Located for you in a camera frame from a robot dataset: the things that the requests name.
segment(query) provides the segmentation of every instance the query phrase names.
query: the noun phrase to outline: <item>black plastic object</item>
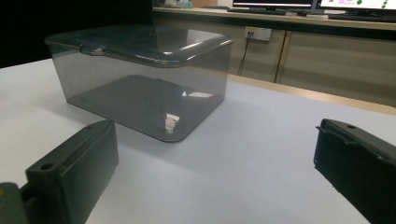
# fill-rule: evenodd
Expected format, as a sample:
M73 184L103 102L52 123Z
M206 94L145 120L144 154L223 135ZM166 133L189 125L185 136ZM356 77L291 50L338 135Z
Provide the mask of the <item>black plastic object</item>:
M0 223L85 223L118 163L114 122L85 127L29 167L20 190L0 184Z
M371 223L396 223L396 147L336 120L318 129L316 169Z

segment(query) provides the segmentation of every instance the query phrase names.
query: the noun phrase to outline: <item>cabinet door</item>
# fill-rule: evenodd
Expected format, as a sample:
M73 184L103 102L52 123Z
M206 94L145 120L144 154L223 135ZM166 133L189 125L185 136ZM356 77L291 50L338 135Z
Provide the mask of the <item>cabinet door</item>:
M396 43L288 32L276 82L396 106Z

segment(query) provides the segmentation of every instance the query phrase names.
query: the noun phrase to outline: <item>hole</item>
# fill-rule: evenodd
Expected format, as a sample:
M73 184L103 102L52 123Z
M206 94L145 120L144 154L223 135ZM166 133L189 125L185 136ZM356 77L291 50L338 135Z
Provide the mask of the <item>hole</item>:
M52 163L47 163L41 166L41 170L48 170L52 168L53 164Z

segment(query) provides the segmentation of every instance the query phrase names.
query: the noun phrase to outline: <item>computer monitor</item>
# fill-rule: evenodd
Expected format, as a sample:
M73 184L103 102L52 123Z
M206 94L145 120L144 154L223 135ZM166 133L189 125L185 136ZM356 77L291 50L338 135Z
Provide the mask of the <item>computer monitor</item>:
M233 0L233 7L311 8L313 0Z
M317 8L346 10L360 15L396 15L395 0L318 0Z

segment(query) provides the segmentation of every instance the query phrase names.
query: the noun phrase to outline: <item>table surface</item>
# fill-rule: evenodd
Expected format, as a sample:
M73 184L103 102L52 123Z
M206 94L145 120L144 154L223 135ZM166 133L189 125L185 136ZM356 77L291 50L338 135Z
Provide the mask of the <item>table surface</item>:
M314 168L315 127L337 119L396 145L394 108L246 83L230 78L178 143L116 125L120 165L87 223L367 223ZM21 187L27 167L98 120L65 101L52 60L0 69L0 181Z

